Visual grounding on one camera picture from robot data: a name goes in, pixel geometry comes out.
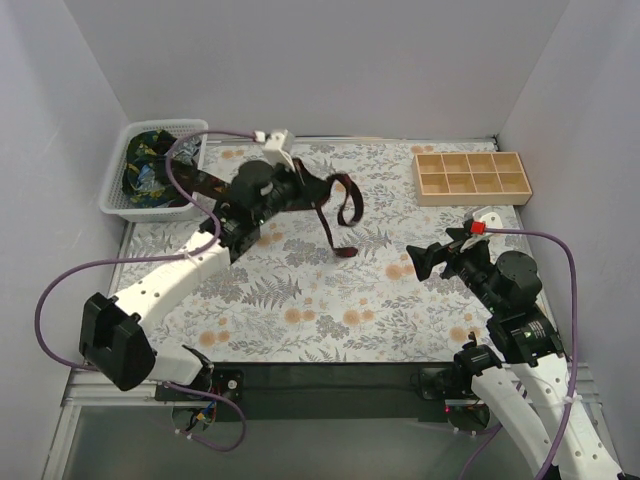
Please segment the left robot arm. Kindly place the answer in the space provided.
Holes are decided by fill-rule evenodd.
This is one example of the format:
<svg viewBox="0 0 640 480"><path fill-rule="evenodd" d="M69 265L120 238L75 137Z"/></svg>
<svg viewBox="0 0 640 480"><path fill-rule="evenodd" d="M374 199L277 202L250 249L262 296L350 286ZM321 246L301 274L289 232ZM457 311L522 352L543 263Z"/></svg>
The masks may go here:
<svg viewBox="0 0 640 480"><path fill-rule="evenodd" d="M294 170L255 160L243 164L207 219L181 248L141 280L110 298L100 293L84 305L81 355L122 391L146 380L173 382L193 400L213 386L212 363L186 345L154 348L149 336L203 281L228 269L260 237L261 226L283 211L312 210L331 188L301 161Z"/></svg>

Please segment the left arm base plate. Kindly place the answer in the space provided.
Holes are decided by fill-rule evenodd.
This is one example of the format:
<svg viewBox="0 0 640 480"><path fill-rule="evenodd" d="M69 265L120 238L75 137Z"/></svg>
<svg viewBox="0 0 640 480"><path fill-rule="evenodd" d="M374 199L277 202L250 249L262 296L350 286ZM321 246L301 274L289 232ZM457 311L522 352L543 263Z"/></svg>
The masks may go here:
<svg viewBox="0 0 640 480"><path fill-rule="evenodd" d="M201 372L188 388L200 392L208 392L225 397L237 403L243 394L245 375L239 369L216 369ZM191 394L159 385L155 389L154 399L161 402L196 402L205 401L201 394Z"/></svg>

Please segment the dark red patterned tie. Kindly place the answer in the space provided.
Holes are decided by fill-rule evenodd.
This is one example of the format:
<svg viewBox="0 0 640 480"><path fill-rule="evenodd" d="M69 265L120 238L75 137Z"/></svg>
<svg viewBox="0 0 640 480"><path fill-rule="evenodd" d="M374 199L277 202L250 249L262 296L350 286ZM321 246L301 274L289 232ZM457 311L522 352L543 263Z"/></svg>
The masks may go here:
<svg viewBox="0 0 640 480"><path fill-rule="evenodd" d="M292 171L311 174L300 159L295 158L293 163ZM245 254L260 239L261 226L279 214L262 211L262 198L272 188L270 178L277 167L283 166L273 167L264 160L250 160L239 167L229 183L200 171L198 177L187 186L189 194L198 193L215 201L212 213L221 225L218 238L221 246L229 250L231 262ZM334 245L331 228L322 207L330 199L333 184L339 183L345 189L345 197L337 213L337 223L343 227L354 227L364 213L361 191L345 173L319 179L319 202L312 210L305 211L317 214L333 253L339 258L351 258L357 254L357 249L353 246Z"/></svg>

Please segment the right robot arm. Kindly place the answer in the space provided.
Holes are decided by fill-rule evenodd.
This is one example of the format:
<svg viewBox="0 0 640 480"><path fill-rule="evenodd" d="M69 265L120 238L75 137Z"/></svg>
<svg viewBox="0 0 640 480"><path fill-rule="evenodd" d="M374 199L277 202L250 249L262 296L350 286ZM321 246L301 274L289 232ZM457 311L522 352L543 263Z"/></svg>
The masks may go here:
<svg viewBox="0 0 640 480"><path fill-rule="evenodd" d="M624 479L576 391L577 354L537 304L542 290L535 260L510 250L492 258L495 220L469 220L447 231L450 242L407 247L418 280L437 265L459 278L489 311L490 345L469 339L455 355L452 383L478 397L524 456L537 479Z"/></svg>

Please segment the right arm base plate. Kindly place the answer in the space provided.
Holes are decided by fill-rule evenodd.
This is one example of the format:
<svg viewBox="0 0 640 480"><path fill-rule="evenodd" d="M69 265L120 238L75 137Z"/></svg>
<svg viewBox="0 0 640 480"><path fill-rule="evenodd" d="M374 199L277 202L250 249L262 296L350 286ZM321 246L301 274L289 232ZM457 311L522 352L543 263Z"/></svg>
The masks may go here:
<svg viewBox="0 0 640 480"><path fill-rule="evenodd" d="M476 400L470 385L453 367L426 367L410 375L410 384L424 400Z"/></svg>

